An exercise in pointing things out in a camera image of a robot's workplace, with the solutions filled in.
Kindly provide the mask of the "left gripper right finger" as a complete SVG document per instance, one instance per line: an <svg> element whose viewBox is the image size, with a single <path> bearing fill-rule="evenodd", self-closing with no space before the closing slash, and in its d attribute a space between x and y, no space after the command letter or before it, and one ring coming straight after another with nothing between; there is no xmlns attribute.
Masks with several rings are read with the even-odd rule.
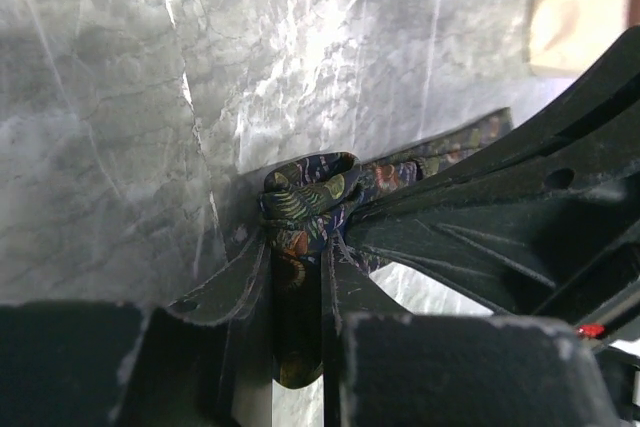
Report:
<svg viewBox="0 0 640 427"><path fill-rule="evenodd" d="M340 247L321 264L328 426L617 426L591 351L537 317L415 315Z"/></svg>

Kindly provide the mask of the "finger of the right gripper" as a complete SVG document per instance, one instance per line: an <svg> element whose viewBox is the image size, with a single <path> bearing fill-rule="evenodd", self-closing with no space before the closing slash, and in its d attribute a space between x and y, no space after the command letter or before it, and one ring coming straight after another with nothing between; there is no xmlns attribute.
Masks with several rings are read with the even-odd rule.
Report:
<svg viewBox="0 0 640 427"><path fill-rule="evenodd" d="M359 209L369 217L420 194L517 166L590 135L639 101L639 28L627 29L543 110L491 145L411 187Z"/></svg>
<svg viewBox="0 0 640 427"><path fill-rule="evenodd" d="M379 214L350 246L411 266L504 313L588 317L627 276L604 258L639 238L639 201L555 198Z"/></svg>

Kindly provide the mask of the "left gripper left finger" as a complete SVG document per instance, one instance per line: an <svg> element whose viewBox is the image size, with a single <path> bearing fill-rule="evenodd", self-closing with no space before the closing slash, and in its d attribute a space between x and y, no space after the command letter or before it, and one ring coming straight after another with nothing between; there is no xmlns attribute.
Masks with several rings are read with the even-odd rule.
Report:
<svg viewBox="0 0 640 427"><path fill-rule="evenodd" d="M168 306L1 307L5 426L268 426L270 252L254 233Z"/></svg>

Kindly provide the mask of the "dark patterned necktie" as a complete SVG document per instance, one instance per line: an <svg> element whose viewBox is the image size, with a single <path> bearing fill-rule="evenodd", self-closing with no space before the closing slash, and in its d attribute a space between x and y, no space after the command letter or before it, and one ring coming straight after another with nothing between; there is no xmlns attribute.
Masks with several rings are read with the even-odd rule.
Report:
<svg viewBox="0 0 640 427"><path fill-rule="evenodd" d="M513 128L502 108L457 130L367 163L315 154L271 171L257 198L271 250L274 380L304 388L323 373L321 258L360 206L436 175Z"/></svg>

